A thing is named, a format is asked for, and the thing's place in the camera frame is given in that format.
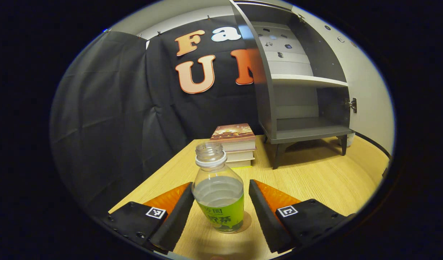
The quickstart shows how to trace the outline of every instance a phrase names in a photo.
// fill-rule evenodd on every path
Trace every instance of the letter n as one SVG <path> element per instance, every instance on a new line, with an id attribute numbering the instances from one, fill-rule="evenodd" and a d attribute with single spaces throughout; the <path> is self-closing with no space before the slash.
<path id="1" fill-rule="evenodd" d="M 238 85 L 246 85 L 253 83 L 253 77 L 249 75 L 249 70 L 252 71 L 252 64 L 247 54 L 246 49 L 236 49 L 231 52 L 231 56 L 236 57 L 238 61 L 239 77 L 236 79 Z"/>

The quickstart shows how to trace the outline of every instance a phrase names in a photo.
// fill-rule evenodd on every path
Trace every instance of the door hinge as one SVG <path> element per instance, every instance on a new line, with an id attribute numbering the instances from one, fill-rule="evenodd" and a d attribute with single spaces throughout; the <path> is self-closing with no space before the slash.
<path id="1" fill-rule="evenodd" d="M 303 17 L 301 14 L 297 13 L 297 17 L 299 18 L 299 22 L 304 23 L 305 17 Z"/>
<path id="2" fill-rule="evenodd" d="M 353 100 L 350 102 L 350 99 L 345 99 L 345 106 L 348 108 L 353 108 L 353 113 L 357 113 L 357 106 L 356 106 L 356 98 L 353 98 Z"/>

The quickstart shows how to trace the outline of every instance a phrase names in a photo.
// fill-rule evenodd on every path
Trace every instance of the bottle neck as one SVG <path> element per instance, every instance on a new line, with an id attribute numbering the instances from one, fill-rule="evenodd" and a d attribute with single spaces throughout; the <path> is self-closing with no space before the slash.
<path id="1" fill-rule="evenodd" d="M 196 147 L 196 156 L 204 163 L 218 161 L 223 157 L 223 146 L 218 142 L 205 142 Z"/>
<path id="2" fill-rule="evenodd" d="M 221 169 L 223 169 L 225 167 L 225 163 L 223 162 L 222 164 L 213 166 L 213 167 L 203 167 L 201 166 L 201 170 L 207 172 L 207 173 L 214 173 L 217 171 L 220 171 Z"/>

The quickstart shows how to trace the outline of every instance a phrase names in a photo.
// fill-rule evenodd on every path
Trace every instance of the book cover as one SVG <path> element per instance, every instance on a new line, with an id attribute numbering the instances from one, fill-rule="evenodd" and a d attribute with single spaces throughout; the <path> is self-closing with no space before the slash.
<path id="1" fill-rule="evenodd" d="M 255 140 L 255 135 L 247 123 L 220 125 L 217 127 L 210 140 L 220 143 L 241 142 L 245 140 Z"/>

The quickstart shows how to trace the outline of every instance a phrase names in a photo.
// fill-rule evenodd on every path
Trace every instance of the black curtain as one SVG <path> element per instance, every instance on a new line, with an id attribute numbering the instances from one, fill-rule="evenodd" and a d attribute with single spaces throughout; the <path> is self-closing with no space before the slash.
<path id="1" fill-rule="evenodd" d="M 210 138 L 218 125 L 258 123 L 253 84 L 238 85 L 231 56 L 243 39 L 211 40 L 216 28 L 237 28 L 234 16 L 188 23 L 146 40 L 107 31 L 67 69 L 52 105 L 50 141 L 62 180 L 88 212 L 101 216 L 193 139 Z M 204 30 L 197 49 L 177 57 L 179 36 Z M 215 83 L 200 94 L 180 88 L 175 66 L 215 55 Z"/>

